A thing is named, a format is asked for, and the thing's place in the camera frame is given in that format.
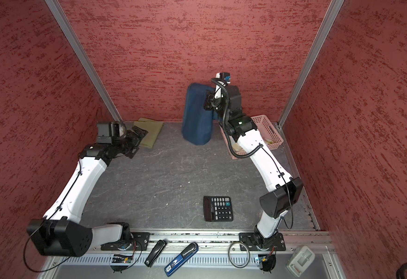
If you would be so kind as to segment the olive green skirt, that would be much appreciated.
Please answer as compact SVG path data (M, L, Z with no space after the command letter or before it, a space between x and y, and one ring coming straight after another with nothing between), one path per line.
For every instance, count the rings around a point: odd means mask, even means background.
M147 135L142 139L140 146L153 148L163 127L163 122L141 117L138 121L134 122L134 125L140 129L148 131Z

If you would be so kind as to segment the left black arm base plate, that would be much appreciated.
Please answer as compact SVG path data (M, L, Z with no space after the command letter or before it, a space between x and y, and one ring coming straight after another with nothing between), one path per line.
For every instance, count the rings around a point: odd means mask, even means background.
M101 251L146 251L150 241L149 232L133 232L129 240L122 240L101 245Z

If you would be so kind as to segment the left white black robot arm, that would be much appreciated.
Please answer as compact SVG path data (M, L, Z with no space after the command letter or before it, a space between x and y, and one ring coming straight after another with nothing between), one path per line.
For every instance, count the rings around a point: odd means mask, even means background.
M29 240L42 256L80 257L98 246L127 251L136 248L128 223L113 222L101 227L80 224L85 205L101 175L113 159L133 158L148 134L123 122L99 123L94 144L78 155L76 169L43 218L33 219L27 227Z

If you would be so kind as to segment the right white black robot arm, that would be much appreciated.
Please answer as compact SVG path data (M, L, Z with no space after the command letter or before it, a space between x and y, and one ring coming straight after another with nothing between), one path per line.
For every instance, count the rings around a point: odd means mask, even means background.
M261 175L267 194L260 197L262 215L254 228L252 243L266 250L273 245L286 214L293 215L303 182L282 167L267 147L258 126L243 112L238 87L221 79L212 79L213 93L207 92L203 108L214 111L227 140L230 153L237 159L251 159Z

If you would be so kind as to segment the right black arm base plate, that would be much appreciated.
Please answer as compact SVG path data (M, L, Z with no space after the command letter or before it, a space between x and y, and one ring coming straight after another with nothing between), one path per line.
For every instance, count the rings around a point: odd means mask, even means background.
M257 232L241 232L238 236L239 241L247 246L250 251L286 251L284 237L282 233L279 232L275 233L270 238L264 238L260 233Z

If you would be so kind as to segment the blue denim skirt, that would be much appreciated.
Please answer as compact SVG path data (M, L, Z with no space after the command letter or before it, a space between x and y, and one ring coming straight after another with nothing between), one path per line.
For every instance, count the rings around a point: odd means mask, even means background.
M199 83L192 83L187 88L181 133L194 145L205 145L212 137L216 115L212 110L204 109L208 91L215 89Z

